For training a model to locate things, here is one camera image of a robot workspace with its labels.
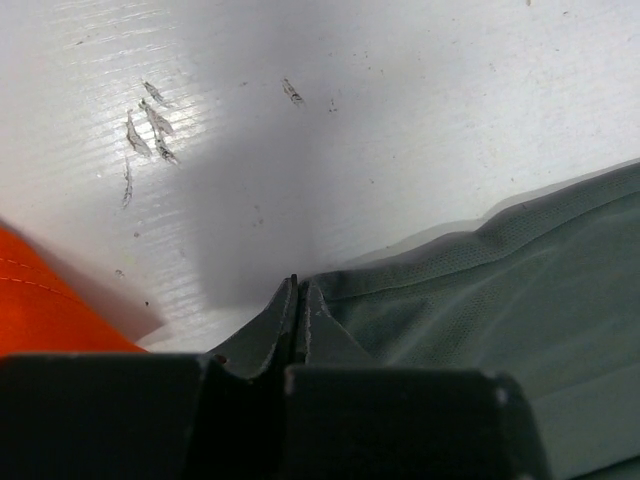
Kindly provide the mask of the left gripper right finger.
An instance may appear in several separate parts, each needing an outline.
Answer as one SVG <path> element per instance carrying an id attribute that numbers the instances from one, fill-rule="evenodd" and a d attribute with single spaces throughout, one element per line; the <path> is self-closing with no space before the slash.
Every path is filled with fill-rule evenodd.
<path id="1" fill-rule="evenodd" d="M 297 360 L 304 365 L 374 367 L 375 360 L 333 317 L 315 281 L 300 287 Z"/>

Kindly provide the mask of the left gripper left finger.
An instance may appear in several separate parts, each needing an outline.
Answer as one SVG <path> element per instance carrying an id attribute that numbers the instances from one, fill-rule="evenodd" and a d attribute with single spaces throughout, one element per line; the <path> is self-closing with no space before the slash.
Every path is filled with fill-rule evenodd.
<path id="1" fill-rule="evenodd" d="M 267 306 L 208 354 L 230 375 L 254 381 L 288 363 L 297 323 L 298 278 L 278 286 Z"/>

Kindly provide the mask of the dark grey t shirt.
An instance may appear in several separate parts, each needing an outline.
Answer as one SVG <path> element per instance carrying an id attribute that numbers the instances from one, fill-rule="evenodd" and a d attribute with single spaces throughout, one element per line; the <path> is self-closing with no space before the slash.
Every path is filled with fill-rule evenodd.
<path id="1" fill-rule="evenodd" d="M 512 206 L 387 265 L 312 283 L 383 364 L 513 376 L 554 477 L 638 477 L 637 165 Z"/>

